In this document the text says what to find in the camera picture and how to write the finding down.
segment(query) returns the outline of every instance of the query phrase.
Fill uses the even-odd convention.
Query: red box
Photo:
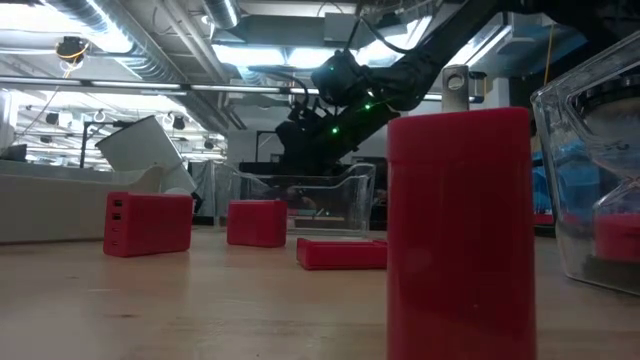
[[[184,195],[112,192],[103,251],[131,257],[188,250],[193,199]]]
[[[227,243],[281,247],[287,241],[287,203],[277,200],[231,201]]]
[[[298,238],[297,258],[306,270],[387,268],[387,242],[312,241]]]

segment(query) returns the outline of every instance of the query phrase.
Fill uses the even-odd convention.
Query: red cylinder
[[[389,125],[389,360],[535,360],[529,114]]]

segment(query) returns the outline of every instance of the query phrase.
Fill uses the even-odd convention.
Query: clear plastic bin
[[[640,33],[532,103],[567,275],[640,295]]]
[[[283,200],[288,233],[364,237],[369,231],[375,166],[358,164],[340,176],[243,173],[214,164],[214,221],[223,224],[231,200]]]

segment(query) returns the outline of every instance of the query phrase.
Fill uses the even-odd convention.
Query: red object
[[[553,225],[553,215],[549,214],[534,214],[533,222],[536,225]]]
[[[389,125],[389,360],[535,360],[529,114]]]
[[[287,241],[287,203],[278,200],[242,200],[229,204],[227,243],[281,247]]]
[[[298,238],[298,263],[306,270],[387,268],[387,242],[312,241]]]
[[[186,251],[191,246],[192,209],[190,196],[112,192],[103,251],[118,257]]]
[[[596,256],[640,263],[640,215],[600,215],[595,219]]]

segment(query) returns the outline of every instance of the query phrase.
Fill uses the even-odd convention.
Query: wooden table
[[[385,359],[384,271],[306,272],[293,242],[193,240],[133,259],[96,242],[0,247],[0,358]],[[639,298],[566,279],[549,239],[537,275],[539,359],[640,359]]]

